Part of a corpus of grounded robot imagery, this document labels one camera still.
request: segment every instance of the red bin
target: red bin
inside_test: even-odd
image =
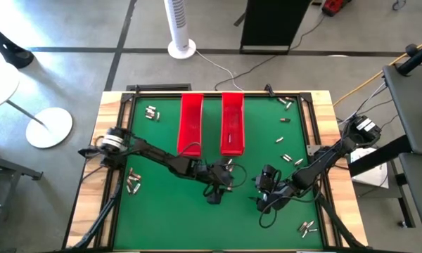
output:
[[[244,93],[222,93],[220,154],[238,156],[244,148]]]
[[[183,93],[181,95],[177,151],[182,152],[183,156],[200,157],[202,155],[202,110],[203,94]]]

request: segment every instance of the white cable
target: white cable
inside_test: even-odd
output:
[[[353,115],[357,114],[357,112],[359,112],[375,95],[377,95],[380,91],[380,89],[383,87],[383,85],[385,85],[385,82],[383,82],[373,93],[371,96],[369,96],[369,98],[367,98],[367,100],[365,102],[363,102],[363,104],[358,108],[358,110],[354,111],[349,117],[347,117],[347,119],[344,119],[341,123],[338,124],[338,126],[346,123],[347,120],[349,120],[349,118],[351,118]]]
[[[234,76],[233,76],[233,73],[231,73],[231,71],[230,71],[230,70],[226,69],[225,67],[222,67],[221,65],[218,65],[218,64],[216,64],[216,63],[212,62],[210,59],[208,59],[208,58],[206,58],[205,56],[203,56],[203,54],[201,54],[201,53],[200,53],[199,51],[197,51],[197,50],[196,50],[196,53],[198,53],[198,55],[202,56],[202,58],[203,58],[203,59],[205,59],[205,60],[207,60],[208,62],[212,63],[214,66],[218,67],[219,69],[227,71],[227,72],[230,74],[230,76],[231,76],[231,81],[233,82],[233,86],[235,86],[235,87],[236,87],[238,90],[240,90],[240,91],[244,91],[243,89],[239,88],[239,86],[237,86],[237,85],[236,85],[236,83],[234,82]]]

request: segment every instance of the wooden table frame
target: wooden table frame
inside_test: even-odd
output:
[[[160,97],[160,96],[179,96],[180,93],[205,93],[208,96],[219,96],[221,91],[140,91],[137,96]],[[267,91],[244,91],[251,96],[268,96]],[[335,120],[330,93],[328,91],[275,91],[276,93],[288,94],[302,98],[302,120],[305,123],[306,137],[305,141],[310,145],[333,145],[340,138],[338,125]],[[98,136],[105,134],[106,130],[116,125],[128,127],[132,122],[131,110],[134,109],[135,92],[105,92],[103,93],[96,126],[93,132],[91,142],[94,143]],[[100,160],[92,159],[84,167],[84,174],[98,167]],[[345,160],[339,160],[337,165],[346,167]],[[98,216],[103,205],[109,198],[110,191],[114,189],[117,181],[118,171],[100,170],[90,176],[87,181],[82,183],[77,191],[77,197],[72,209],[70,222],[66,231],[63,248],[71,247],[77,243],[88,231],[95,218]],[[322,192],[331,202],[343,223],[348,230],[356,237],[360,243],[367,245],[366,235],[362,224],[361,215],[354,193],[350,173],[346,169],[337,167],[332,168],[328,174],[327,183],[322,188]],[[108,215],[103,229],[89,246],[90,247],[112,247],[117,223],[117,213],[114,210]],[[329,246],[347,246],[346,242],[340,239],[331,220],[325,211],[319,207],[318,214],[323,216],[321,220],[321,234]]]

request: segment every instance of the round white table base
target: round white table base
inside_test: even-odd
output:
[[[35,117],[44,123],[31,120],[27,126],[27,140],[36,148],[50,148],[63,141],[72,130],[73,119],[67,110],[47,108]]]
[[[196,49],[196,43],[192,39],[189,39],[189,47],[185,51],[178,50],[173,41],[171,41],[167,47],[167,51],[169,52],[170,56],[179,60],[187,59],[193,56],[194,53],[196,53]]]

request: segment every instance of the gray floor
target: gray floor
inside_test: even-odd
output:
[[[116,47],[129,3],[130,0],[3,0],[0,1],[0,30],[22,46]],[[233,22],[244,11],[245,3],[244,0],[186,1],[191,38],[198,47],[238,48],[242,28],[234,27]],[[399,12],[391,11],[392,3],[352,1],[305,37],[299,49],[403,51],[407,44],[420,44],[422,0],[409,1]],[[310,6],[298,34],[311,28],[318,15],[318,8]],[[169,42],[162,0],[138,0],[125,47],[165,48]],[[234,74],[269,57],[206,56]],[[0,156],[44,172],[40,182],[30,179],[20,182],[8,220],[0,228],[0,249],[16,247],[19,252],[50,251],[61,246],[84,162],[76,151],[91,138],[114,53],[36,53],[36,57],[36,61],[20,71],[21,83],[12,100],[33,113],[50,106],[65,108],[74,117],[74,129],[61,145],[38,150],[25,140],[28,119],[8,105],[0,106]],[[391,60],[279,56],[236,83],[246,90],[262,89],[266,83],[275,89],[325,89],[336,100]],[[199,56],[178,61],[165,54],[124,53],[113,91],[123,91],[126,85],[132,84],[166,83],[191,83],[195,90],[211,90],[215,83],[227,78],[228,73]],[[381,80],[376,80],[344,100],[335,108],[337,116],[348,116],[380,83]],[[231,83],[220,88],[234,89]],[[371,105],[388,99],[390,95],[385,91]],[[382,125],[396,113],[389,103],[368,116]],[[395,120],[384,128],[380,145],[402,134],[401,124]],[[422,228],[412,203],[418,226],[412,229],[396,226],[402,216],[395,200],[363,198],[359,206],[372,247],[422,252]]]

